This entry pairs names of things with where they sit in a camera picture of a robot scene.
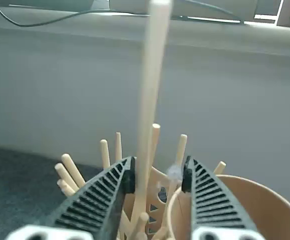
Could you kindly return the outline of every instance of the ribbed gripper pad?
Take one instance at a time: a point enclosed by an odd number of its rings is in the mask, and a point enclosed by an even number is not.
[[[95,240],[114,240],[125,194],[134,191],[135,159],[127,157],[89,180],[41,224],[87,231]]]
[[[257,231],[254,222],[226,185],[190,156],[184,165],[182,191],[191,193],[191,229],[222,227]]]

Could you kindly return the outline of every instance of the black cable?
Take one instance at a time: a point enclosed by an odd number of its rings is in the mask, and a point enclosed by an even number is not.
[[[204,2],[200,2],[200,1],[196,1],[196,0],[183,0],[183,1],[189,2],[191,4],[195,4],[195,5],[200,5],[201,7],[204,7],[204,8],[213,9],[213,10],[218,11],[218,12],[222,12],[224,14],[227,14],[227,15],[233,17],[235,20],[239,21],[239,23],[244,23],[244,21],[240,17],[238,17],[235,14],[233,14],[232,12],[230,12],[228,10],[225,10],[223,8],[220,8],[218,6],[214,6],[214,5],[207,4],[207,3],[204,3]],[[34,24],[20,24],[20,23],[18,23],[16,21],[13,21],[9,17],[7,17],[0,9],[0,15],[5,20],[7,20],[8,22],[10,22],[13,25],[16,25],[16,26],[22,27],[22,28],[38,27],[38,26],[44,26],[44,25],[48,25],[48,24],[53,24],[53,23],[56,23],[56,22],[59,22],[59,21],[65,20],[65,19],[70,19],[70,18],[73,18],[73,17],[77,17],[77,16],[80,16],[80,15],[89,14],[89,13],[110,13],[110,12],[113,12],[113,11],[110,11],[110,10],[86,10],[86,11],[80,11],[80,12],[76,12],[76,13],[73,13],[73,14],[69,14],[67,16],[63,16],[63,17],[60,17],[60,18],[57,18],[57,19],[54,19],[54,20],[50,20],[50,21],[34,23]]]
[[[7,17],[1,10],[0,10],[0,15],[5,20],[7,20],[8,22],[10,22],[13,25],[16,25],[16,26],[22,27],[22,28],[30,28],[30,27],[38,27],[38,26],[53,24],[53,23],[56,23],[56,22],[59,22],[59,21],[65,20],[65,19],[70,19],[70,18],[73,18],[73,17],[80,16],[80,15],[83,15],[83,14],[108,13],[108,12],[111,12],[111,11],[110,10],[86,10],[86,11],[80,11],[80,12],[77,12],[77,13],[73,13],[73,14],[70,14],[70,15],[67,15],[67,16],[63,16],[63,17],[60,17],[60,18],[57,18],[57,19],[54,19],[54,20],[40,22],[40,23],[34,23],[34,24],[20,24],[20,23],[18,23],[16,21],[13,21],[9,17]]]
[[[240,24],[244,23],[243,19],[241,19],[240,17],[238,17],[237,15],[232,13],[231,11],[228,11],[226,9],[220,8],[218,6],[211,5],[211,4],[204,3],[204,2],[200,2],[200,1],[196,1],[196,0],[183,0],[183,1],[191,3],[191,4],[195,4],[195,5],[200,5],[201,7],[204,7],[204,8],[213,9],[213,10],[215,10],[217,12],[222,12],[223,14],[226,14],[226,15],[229,15],[229,16],[233,17],[236,21],[239,21]]]

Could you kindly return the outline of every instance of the floor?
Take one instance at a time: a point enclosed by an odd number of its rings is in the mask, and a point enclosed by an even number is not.
[[[0,149],[0,240],[48,215],[65,199],[54,165],[52,159]],[[78,168],[86,179],[99,172],[90,166]]]

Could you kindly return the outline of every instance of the wooden stick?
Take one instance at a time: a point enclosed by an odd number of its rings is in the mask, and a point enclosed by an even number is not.
[[[77,166],[75,165],[74,161],[71,159],[70,155],[65,153],[61,156],[61,160],[65,165],[66,169],[68,170],[71,177],[74,179],[78,187],[82,187],[85,185],[85,180],[83,176],[81,176]]]
[[[176,164],[181,167],[183,163],[183,158],[185,154],[185,148],[187,144],[187,135],[181,134],[179,138],[177,154],[176,154]]]
[[[168,228],[165,226],[162,226],[152,237],[151,240],[164,240],[167,237],[168,234]]]
[[[219,164],[217,165],[217,167],[214,170],[214,174],[219,175],[222,174],[222,172],[224,171],[226,167],[226,163],[224,163],[223,161],[220,161]]]
[[[121,148],[121,135],[120,132],[116,132],[116,147],[115,147],[115,160],[116,162],[123,159],[123,152]]]
[[[149,215],[146,212],[142,212],[139,215],[139,218],[137,219],[137,222],[130,234],[130,236],[127,238],[127,240],[134,240],[136,237],[136,234],[139,232],[144,232],[143,230],[145,229],[146,223],[149,220]]]
[[[135,240],[148,240],[146,233],[139,232],[136,234]]]
[[[123,159],[120,132],[116,132],[115,159],[116,159],[116,162]],[[120,217],[120,224],[119,224],[119,235],[120,235],[121,240],[125,239],[125,234],[126,236],[130,235],[130,221],[124,209],[122,209],[121,217]]]
[[[74,182],[74,180],[71,178],[67,170],[65,169],[64,165],[62,163],[58,163],[55,165],[55,170],[57,171],[58,175],[61,179],[63,179],[75,192],[78,191],[78,186]]]
[[[180,135],[178,148],[177,148],[177,154],[176,154],[176,161],[175,161],[175,164],[180,168],[182,166],[186,144],[187,144],[187,135],[185,134]],[[167,222],[166,222],[167,206],[169,205],[170,199],[173,196],[176,189],[177,189],[177,181],[175,179],[171,179],[168,194],[167,194],[167,201],[166,201],[166,205],[164,209],[163,219],[161,223],[161,228],[167,226]]]
[[[67,197],[70,197],[75,194],[75,191],[65,182],[65,180],[59,179],[57,181],[57,185],[64,193],[64,195],[66,195]]]
[[[121,211],[121,218],[120,218],[120,224],[119,224],[119,232],[120,232],[120,238],[124,239],[125,235],[127,237],[131,234],[131,226],[130,221],[125,213],[124,210]]]
[[[148,166],[148,177],[150,176],[151,167],[153,166],[158,138],[160,133],[160,125],[153,123],[152,125],[152,136],[151,136],[151,147],[150,147],[150,157],[149,157],[149,166]]]
[[[103,168],[107,169],[110,167],[109,159],[109,150],[108,142],[105,139],[100,140],[100,151],[101,151],[101,160],[103,161]]]
[[[171,0],[151,0],[144,50],[143,79],[140,93],[136,160],[135,202],[131,216],[134,226],[146,211],[147,169],[149,165],[152,124],[155,118],[160,72],[172,10]]]

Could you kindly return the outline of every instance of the tan paper cup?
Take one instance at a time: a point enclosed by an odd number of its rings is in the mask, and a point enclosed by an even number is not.
[[[244,206],[266,240],[290,240],[290,203],[257,182],[230,175],[218,176]],[[167,226],[175,240],[189,239],[190,197],[178,189],[167,212]]]

